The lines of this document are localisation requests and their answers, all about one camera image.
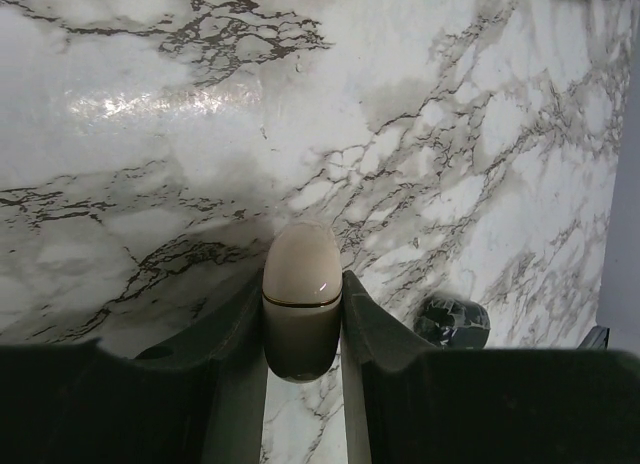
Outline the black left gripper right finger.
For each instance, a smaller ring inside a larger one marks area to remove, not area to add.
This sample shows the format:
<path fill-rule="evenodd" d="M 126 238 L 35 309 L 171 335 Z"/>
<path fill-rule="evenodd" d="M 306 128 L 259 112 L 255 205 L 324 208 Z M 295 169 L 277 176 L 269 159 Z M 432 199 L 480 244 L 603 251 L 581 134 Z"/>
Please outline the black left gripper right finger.
<path fill-rule="evenodd" d="M 589 349 L 441 350 L 343 276 L 352 463 L 635 463 L 639 360 Z"/>

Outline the beige earbud charging case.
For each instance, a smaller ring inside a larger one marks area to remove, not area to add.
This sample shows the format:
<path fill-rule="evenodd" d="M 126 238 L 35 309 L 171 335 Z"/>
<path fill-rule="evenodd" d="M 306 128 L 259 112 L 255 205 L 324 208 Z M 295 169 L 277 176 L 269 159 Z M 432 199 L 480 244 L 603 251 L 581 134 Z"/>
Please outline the beige earbud charging case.
<path fill-rule="evenodd" d="M 264 351 L 279 378 L 307 383 L 335 358 L 343 274 L 331 228 L 316 221 L 287 225 L 274 239 L 262 280 Z"/>

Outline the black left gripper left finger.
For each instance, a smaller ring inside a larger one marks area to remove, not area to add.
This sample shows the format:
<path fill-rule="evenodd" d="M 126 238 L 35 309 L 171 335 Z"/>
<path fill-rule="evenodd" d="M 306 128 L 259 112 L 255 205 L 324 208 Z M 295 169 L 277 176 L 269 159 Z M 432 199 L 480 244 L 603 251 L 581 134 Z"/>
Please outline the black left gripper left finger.
<path fill-rule="evenodd" d="M 1 350 L 5 463 L 256 463 L 261 280 L 134 358 L 97 340 Z"/>

